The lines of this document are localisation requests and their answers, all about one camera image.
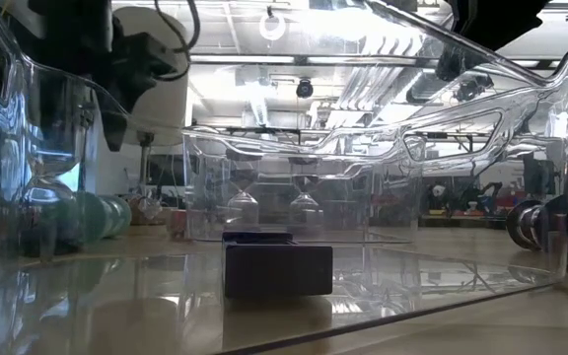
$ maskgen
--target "transparent plastic container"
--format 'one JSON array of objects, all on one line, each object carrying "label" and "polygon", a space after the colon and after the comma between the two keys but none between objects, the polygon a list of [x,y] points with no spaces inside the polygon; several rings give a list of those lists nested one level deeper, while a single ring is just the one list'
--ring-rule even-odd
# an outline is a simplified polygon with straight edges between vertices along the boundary
[{"label": "transparent plastic container", "polygon": [[[189,93],[184,129],[36,64],[0,18],[0,354],[259,352],[562,280],[568,54],[542,78],[381,2],[272,18],[229,6],[256,21],[230,54],[207,42],[225,8],[198,4],[189,80],[218,92]],[[344,19],[361,26],[331,25]],[[216,96],[233,102],[202,110]],[[221,110],[238,119],[216,125]],[[107,120],[122,156],[100,161]],[[183,154],[188,241],[99,240],[122,232],[124,207],[102,199],[123,171],[98,172],[151,136]],[[332,293],[231,307],[221,241],[237,231],[330,246]]]}]

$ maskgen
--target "clear acrylic box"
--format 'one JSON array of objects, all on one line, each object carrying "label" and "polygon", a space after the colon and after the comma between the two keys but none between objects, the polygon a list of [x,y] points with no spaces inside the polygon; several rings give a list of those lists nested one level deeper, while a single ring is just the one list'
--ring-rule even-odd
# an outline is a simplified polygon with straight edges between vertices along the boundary
[{"label": "clear acrylic box", "polygon": [[[32,62],[0,18],[0,354],[259,352],[562,280],[568,54],[542,78],[413,14],[356,4],[266,19],[231,4],[255,21],[238,27],[242,54],[202,37],[183,129]],[[198,6],[215,28],[224,9]],[[187,7],[174,10],[189,28]],[[366,26],[331,25],[345,19]],[[216,97],[229,102],[203,110]],[[239,119],[217,125],[221,111]],[[120,208],[98,186],[122,171],[95,173],[106,120],[123,128],[122,155],[142,135],[182,152],[185,241],[99,240],[120,223],[98,212]],[[224,232],[330,247],[331,294],[227,302]]]}]

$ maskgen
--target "black cable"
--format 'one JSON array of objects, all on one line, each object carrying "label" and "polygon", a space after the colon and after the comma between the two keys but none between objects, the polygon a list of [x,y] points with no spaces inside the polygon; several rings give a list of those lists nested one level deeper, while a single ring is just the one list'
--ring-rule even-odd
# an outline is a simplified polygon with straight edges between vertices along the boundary
[{"label": "black cable", "polygon": [[185,75],[187,75],[187,72],[189,71],[189,67],[190,67],[189,52],[190,52],[191,49],[194,48],[194,46],[196,45],[196,43],[198,42],[198,39],[200,37],[201,21],[200,21],[200,18],[198,17],[198,10],[196,9],[196,3],[194,2],[194,0],[187,0],[187,5],[189,6],[189,12],[190,12],[190,15],[192,16],[192,21],[194,22],[194,34],[192,35],[192,39],[189,42],[185,41],[185,38],[183,37],[181,32],[177,29],[177,27],[172,22],[170,22],[170,20],[168,20],[166,18],[166,15],[164,15],[164,13],[162,12],[162,9],[159,6],[159,0],[155,0],[155,10],[157,11],[157,15],[159,15],[159,17],[170,28],[170,30],[175,35],[177,35],[178,41],[181,43],[181,47],[172,48],[171,51],[173,53],[183,53],[185,55],[185,61],[186,61],[185,70],[183,70],[181,73],[178,73],[178,74],[176,74],[174,76],[170,76],[170,77],[155,76],[154,77],[155,80],[159,80],[159,81],[163,81],[163,82],[173,82],[173,81],[176,81],[176,80],[183,78]]}]

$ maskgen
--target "camera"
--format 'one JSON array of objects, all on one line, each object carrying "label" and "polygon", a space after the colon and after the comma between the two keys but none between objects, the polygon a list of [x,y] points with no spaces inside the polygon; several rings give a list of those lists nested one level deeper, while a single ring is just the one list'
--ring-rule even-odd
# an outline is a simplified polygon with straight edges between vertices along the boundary
[{"label": "camera", "polygon": [[297,86],[297,97],[300,99],[307,99],[313,95],[313,84],[310,79],[301,79],[300,84]]}]

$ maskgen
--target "hourglass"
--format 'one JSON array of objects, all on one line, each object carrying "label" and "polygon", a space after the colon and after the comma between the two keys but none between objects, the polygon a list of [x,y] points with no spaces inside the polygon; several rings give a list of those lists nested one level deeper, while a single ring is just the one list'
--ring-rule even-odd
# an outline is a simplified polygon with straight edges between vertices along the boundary
[{"label": "hourglass", "polygon": [[293,184],[300,194],[289,206],[289,231],[296,237],[316,237],[320,235],[323,224],[323,211],[313,199],[320,181],[316,158],[289,158]]},{"label": "hourglass", "polygon": [[248,190],[257,180],[261,156],[228,149],[227,158],[230,162],[229,181],[238,193],[227,203],[225,230],[257,230],[259,206]]}]

